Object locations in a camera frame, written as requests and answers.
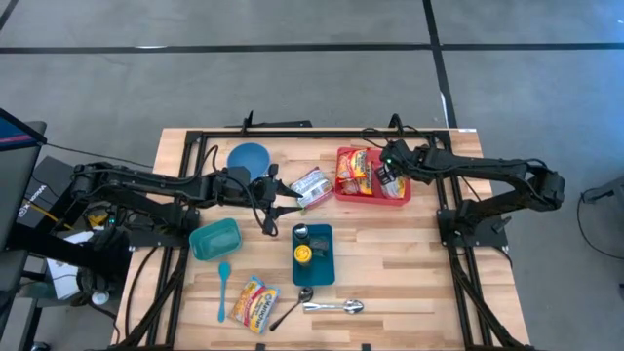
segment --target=yellow cup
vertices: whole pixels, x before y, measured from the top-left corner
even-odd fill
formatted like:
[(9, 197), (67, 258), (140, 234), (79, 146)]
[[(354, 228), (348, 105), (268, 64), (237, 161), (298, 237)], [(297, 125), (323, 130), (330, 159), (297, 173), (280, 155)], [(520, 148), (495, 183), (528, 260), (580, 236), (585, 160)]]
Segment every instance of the yellow cup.
[(294, 248), (294, 260), (302, 266), (308, 266), (312, 260), (312, 249), (307, 245)]

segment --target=black line on floor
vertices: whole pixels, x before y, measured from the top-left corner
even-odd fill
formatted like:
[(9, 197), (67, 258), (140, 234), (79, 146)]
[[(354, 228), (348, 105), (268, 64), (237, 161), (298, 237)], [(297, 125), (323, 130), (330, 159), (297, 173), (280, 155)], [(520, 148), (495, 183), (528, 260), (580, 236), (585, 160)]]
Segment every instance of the black line on floor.
[(9, 5), (7, 5), (7, 8), (4, 9), (2, 16), (0, 16), (0, 31), (2, 31), (2, 28), (4, 28), (4, 25), (7, 23), (7, 20), (9, 20), (13, 9), (18, 5), (19, 1), (20, 0), (11, 0), (9, 2)]
[(137, 47), (14, 47), (0, 54), (198, 54), (198, 53), (290, 53), (290, 52), (381, 52), (431, 50), (422, 43), (335, 43), (268, 45), (199, 45)]
[(443, 51), (624, 50), (624, 43), (442, 44)]
[(425, 17), (427, 18), (427, 29), (429, 30), (433, 61), (436, 65), (438, 86), (440, 87), (440, 93), (442, 93), (444, 97), (442, 104), (447, 115), (447, 127), (457, 128), (455, 109), (453, 108), (452, 97), (450, 96), (449, 78), (447, 77), (447, 69), (445, 68), (445, 60), (442, 55), (440, 38), (438, 37), (438, 27), (436, 26), (436, 19), (433, 15), (431, 0), (422, 0), (422, 7), (424, 8)]

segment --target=blue plate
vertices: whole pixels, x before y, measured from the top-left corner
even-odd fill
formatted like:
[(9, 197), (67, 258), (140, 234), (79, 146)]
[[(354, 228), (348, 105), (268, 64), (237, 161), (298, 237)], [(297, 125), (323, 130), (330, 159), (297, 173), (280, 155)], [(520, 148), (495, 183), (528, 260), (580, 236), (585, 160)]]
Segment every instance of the blue plate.
[(318, 257), (313, 255), (310, 265), (303, 267), (294, 260), (293, 252), (299, 243), (292, 234), (292, 282), (298, 287), (314, 287), (331, 285), (335, 281), (335, 272), (333, 271), (333, 239), (332, 227), (327, 224), (310, 224), (307, 225), (310, 239), (325, 239), (330, 243), (327, 256)]
[(269, 152), (255, 142), (240, 144), (227, 156), (227, 167), (246, 167), (250, 171), (250, 180), (266, 174), (270, 163)]

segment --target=metal spoon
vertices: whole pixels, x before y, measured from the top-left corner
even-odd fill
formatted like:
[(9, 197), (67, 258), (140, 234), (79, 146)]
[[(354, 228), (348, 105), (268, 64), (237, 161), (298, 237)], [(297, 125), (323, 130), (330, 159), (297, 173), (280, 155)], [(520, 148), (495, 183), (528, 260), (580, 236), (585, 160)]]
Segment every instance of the metal spoon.
[(282, 323), (282, 321), (284, 321), (286, 316), (288, 316), (289, 313), (291, 313), (294, 310), (294, 308), (299, 305), (299, 303), (301, 303), (301, 302), (310, 302), (310, 300), (312, 299), (312, 295), (314, 295), (314, 291), (312, 290), (312, 288), (305, 287), (305, 288), (301, 289), (301, 291), (299, 292), (299, 297), (297, 298), (296, 304), (293, 307), (291, 307), (291, 309), (288, 312), (286, 312), (284, 314), (284, 316), (282, 316), (282, 318), (280, 318), (279, 320), (273, 322), (273, 324), (269, 327), (269, 330), (272, 331), (272, 332), (274, 330), (276, 330), (277, 327), (280, 325), (280, 323)]
[(304, 311), (318, 311), (327, 309), (341, 309), (348, 314), (360, 313), (364, 310), (364, 303), (360, 300), (346, 300), (342, 305), (327, 305), (313, 302), (303, 304)]

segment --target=teal container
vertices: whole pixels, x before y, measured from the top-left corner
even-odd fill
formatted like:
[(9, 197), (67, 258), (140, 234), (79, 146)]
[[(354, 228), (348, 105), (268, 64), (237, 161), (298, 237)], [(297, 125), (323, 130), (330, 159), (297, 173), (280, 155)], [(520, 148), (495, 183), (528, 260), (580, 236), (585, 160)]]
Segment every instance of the teal container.
[(241, 249), (243, 237), (236, 220), (226, 218), (193, 230), (188, 243), (195, 258), (211, 260)]

